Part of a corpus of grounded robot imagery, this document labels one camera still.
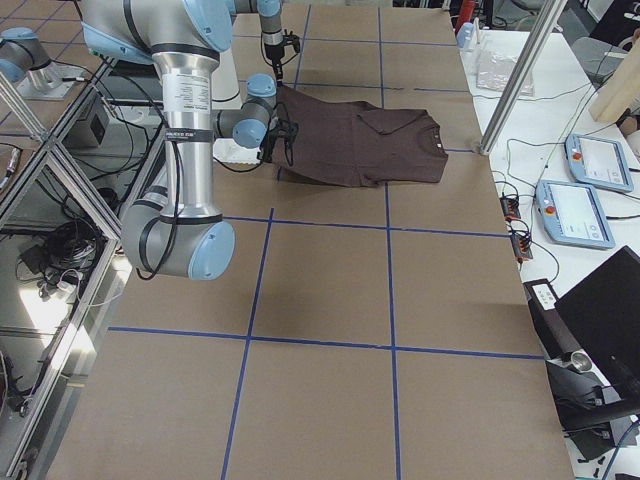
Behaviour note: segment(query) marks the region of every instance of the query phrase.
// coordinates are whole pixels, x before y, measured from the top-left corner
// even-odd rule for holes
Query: computer monitor
[[[556,309],[620,397],[640,397],[640,257],[621,248]]]

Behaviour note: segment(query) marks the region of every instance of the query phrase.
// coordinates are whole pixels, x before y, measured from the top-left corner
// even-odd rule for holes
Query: folded garment
[[[426,110],[386,110],[367,102],[328,103],[278,88],[280,118],[299,125],[293,158],[279,142],[273,163],[332,185],[439,182],[447,163],[440,126]]]

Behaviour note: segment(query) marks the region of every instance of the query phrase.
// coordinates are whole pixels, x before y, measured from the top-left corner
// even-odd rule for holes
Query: dark brown fabric
[[[385,110],[367,102],[327,103],[279,87],[300,131],[288,165],[282,142],[273,163],[313,180],[372,187],[390,180],[439,182],[447,162],[440,126],[426,110]],[[286,118],[282,107],[278,114]]]

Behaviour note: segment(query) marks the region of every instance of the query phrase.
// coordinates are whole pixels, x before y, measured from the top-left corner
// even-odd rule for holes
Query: white desk
[[[485,31],[483,34],[483,49],[505,55],[518,55],[528,35],[526,32],[502,31]],[[476,75],[472,67],[473,54],[462,52],[461,55],[467,70],[469,88],[472,95],[474,95],[474,106],[478,122],[484,132],[498,100],[481,98],[477,95],[498,97],[500,94],[491,90],[477,88]],[[533,82],[535,95],[531,98],[554,97],[563,92],[578,89],[579,87],[582,88],[553,100],[536,102],[519,100],[516,103],[507,126],[491,152],[490,160],[491,168],[495,172],[501,172],[494,173],[495,179],[497,181],[504,180],[502,174],[507,175],[506,180],[518,188],[520,195],[531,195],[534,192],[527,184],[509,176],[508,172],[533,185],[536,185],[540,178],[562,181],[574,180],[570,176],[567,167],[563,145],[531,147],[512,141],[509,145],[511,151],[511,165],[509,167],[507,155],[507,141],[509,139],[523,140],[533,144],[564,142],[568,133],[587,134],[607,126],[607,124],[594,122],[588,112],[588,105],[593,102],[597,93],[592,95],[594,93],[593,87],[591,87],[589,80],[562,35],[554,33],[549,38],[533,69]],[[577,117],[578,112],[585,104],[587,104],[587,107]],[[604,128],[597,135],[621,141],[624,145],[629,166],[636,168],[640,166],[617,127]],[[636,185],[635,192],[632,194],[638,196],[638,192],[640,192],[640,175],[632,175]],[[503,185],[497,184],[497,189],[499,193],[502,192]],[[511,192],[512,190],[507,186],[505,193]],[[603,190],[598,190],[598,196],[607,215],[626,216],[640,213],[640,201]],[[611,250],[600,251],[566,247],[550,241],[542,227],[539,214],[531,208],[532,201],[532,197],[521,197],[520,211],[523,220],[532,229],[533,240],[549,249],[560,263],[559,275],[553,283],[556,292],[560,296],[564,295],[623,245],[629,245],[634,251],[640,252],[640,219],[609,222],[616,241],[616,247]],[[556,273],[556,265],[553,259],[535,245],[532,249],[534,259],[523,264],[520,272],[522,281],[553,278]],[[580,457],[580,454],[571,441],[567,441],[567,448],[572,457],[576,476],[591,478],[596,467],[600,467],[600,476],[602,476],[604,468],[595,462],[590,464],[577,463],[576,459]],[[640,475],[640,447],[621,449],[608,478],[613,479],[615,472]]]

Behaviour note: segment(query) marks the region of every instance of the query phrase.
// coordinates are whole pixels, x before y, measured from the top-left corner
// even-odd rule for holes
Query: red object
[[[460,7],[460,13],[458,14],[458,21],[456,22],[455,32],[456,35],[458,31],[462,28],[466,22],[471,21],[471,17],[473,17],[473,12],[476,9],[475,0],[464,0],[462,6]]]

